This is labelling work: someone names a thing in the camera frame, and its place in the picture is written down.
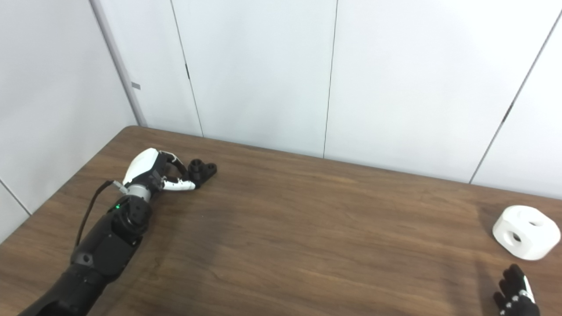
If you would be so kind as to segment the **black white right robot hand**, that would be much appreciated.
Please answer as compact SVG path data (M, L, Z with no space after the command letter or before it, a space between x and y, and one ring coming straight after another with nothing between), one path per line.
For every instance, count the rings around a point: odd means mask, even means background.
M498 282L499 291L493 295L500 316L539 316L530 282L518 264L504 270Z

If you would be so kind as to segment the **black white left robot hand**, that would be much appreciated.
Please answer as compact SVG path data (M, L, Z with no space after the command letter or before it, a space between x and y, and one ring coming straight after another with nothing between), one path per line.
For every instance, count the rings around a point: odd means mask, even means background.
M137 155L128 167L123 184L128 194L145 200L161 191L188 191L197 189L190 180L167 176L167 164L174 166L183 176L187 168L179 158L170 152L148 148Z

